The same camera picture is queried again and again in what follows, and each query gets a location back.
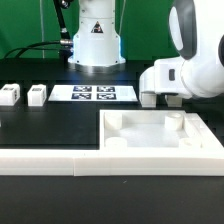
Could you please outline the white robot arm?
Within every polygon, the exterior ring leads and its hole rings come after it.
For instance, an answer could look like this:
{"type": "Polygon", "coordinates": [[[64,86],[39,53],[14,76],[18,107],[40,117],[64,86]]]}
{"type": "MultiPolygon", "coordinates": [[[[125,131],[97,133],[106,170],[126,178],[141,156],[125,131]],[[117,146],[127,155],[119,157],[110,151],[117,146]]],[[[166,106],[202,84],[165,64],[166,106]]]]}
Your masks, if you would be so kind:
{"type": "MultiPolygon", "coordinates": [[[[115,31],[115,0],[79,0],[79,29],[68,63],[97,72],[125,63],[115,31]]],[[[144,71],[139,96],[210,98],[224,93],[224,0],[174,0],[169,32],[178,56],[144,71]]]]}

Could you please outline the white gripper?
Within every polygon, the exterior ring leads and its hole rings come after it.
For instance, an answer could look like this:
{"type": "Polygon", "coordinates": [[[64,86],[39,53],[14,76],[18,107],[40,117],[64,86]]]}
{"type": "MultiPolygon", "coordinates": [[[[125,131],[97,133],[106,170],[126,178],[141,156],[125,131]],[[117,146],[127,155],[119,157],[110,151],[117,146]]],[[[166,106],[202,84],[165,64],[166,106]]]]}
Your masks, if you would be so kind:
{"type": "Polygon", "coordinates": [[[187,89],[181,80],[183,59],[160,59],[145,70],[139,79],[139,94],[175,94],[187,95],[187,89]]]}

